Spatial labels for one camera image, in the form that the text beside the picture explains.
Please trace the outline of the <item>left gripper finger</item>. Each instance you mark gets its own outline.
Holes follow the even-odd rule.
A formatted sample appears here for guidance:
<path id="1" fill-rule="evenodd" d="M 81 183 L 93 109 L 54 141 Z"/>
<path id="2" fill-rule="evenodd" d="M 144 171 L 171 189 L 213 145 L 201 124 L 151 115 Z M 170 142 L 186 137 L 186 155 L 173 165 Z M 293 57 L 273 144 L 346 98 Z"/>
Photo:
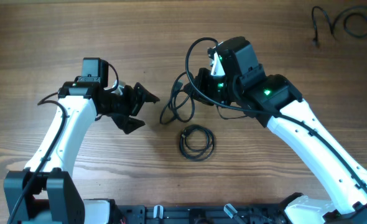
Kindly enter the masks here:
<path id="1" fill-rule="evenodd" d="M 130 134 L 145 125 L 145 122 L 143 122 L 142 120 L 131 118 L 123 114 L 112 113 L 110 117 L 114 121 L 116 126 L 125 134 Z"/>
<path id="2" fill-rule="evenodd" d="M 139 82 L 134 86 L 134 93 L 136 97 L 136 102 L 138 104 L 143 103 L 157 103 L 160 99 L 150 93 L 146 88 L 144 88 Z"/>

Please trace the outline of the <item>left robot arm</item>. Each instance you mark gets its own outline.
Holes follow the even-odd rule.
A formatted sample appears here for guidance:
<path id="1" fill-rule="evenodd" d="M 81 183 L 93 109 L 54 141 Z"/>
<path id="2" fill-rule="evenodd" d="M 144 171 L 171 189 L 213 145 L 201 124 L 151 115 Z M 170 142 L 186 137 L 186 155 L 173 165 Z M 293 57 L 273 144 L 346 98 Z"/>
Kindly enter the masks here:
<path id="1" fill-rule="evenodd" d="M 8 223 L 126 223 L 113 199 L 84 200 L 72 180 L 83 138 L 92 123 L 110 117 L 118 129 L 129 134 L 145 125 L 136 119 L 144 103 L 159 98 L 140 83 L 134 86 L 115 80 L 108 86 L 114 67 L 101 58 L 83 59 L 81 75 L 65 82 L 39 101 L 57 107 L 41 145 L 21 171 L 4 179 L 9 209 Z"/>

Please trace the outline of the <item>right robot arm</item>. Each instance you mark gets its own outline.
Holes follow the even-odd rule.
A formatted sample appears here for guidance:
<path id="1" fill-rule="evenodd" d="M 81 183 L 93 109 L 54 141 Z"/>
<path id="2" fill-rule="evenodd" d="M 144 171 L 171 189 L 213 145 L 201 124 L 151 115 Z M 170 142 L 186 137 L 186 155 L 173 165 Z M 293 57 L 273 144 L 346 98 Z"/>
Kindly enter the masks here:
<path id="1" fill-rule="evenodd" d="M 209 68 L 188 74 L 196 100 L 241 111 L 282 139 L 323 185 L 328 200 L 295 193 L 281 202 L 285 223 L 367 223 L 367 170 L 323 127 L 301 92 L 266 75 L 244 37 L 208 49 Z"/>

